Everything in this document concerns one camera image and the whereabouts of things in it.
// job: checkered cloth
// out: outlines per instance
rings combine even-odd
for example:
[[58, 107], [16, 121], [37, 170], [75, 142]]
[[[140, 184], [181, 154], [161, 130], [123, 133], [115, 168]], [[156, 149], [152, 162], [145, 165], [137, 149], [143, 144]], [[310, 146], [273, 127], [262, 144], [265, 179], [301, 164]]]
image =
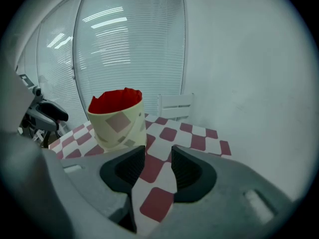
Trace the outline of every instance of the checkered cloth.
[[[171, 147], [179, 145], [218, 156], [231, 156], [227, 141], [217, 131], [145, 114], [147, 145], [145, 167], [132, 189], [137, 232], [147, 236], [172, 209], [177, 191], [171, 169]], [[104, 153], [88, 121], [49, 146], [59, 159]]]

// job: paper cup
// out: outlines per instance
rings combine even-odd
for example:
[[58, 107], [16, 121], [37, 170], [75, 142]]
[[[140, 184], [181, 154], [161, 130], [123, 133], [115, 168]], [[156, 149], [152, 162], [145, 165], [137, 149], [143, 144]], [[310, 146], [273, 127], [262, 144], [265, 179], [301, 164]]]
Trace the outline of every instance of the paper cup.
[[86, 111], [93, 126], [95, 139], [106, 151], [146, 145], [144, 104], [109, 114]]

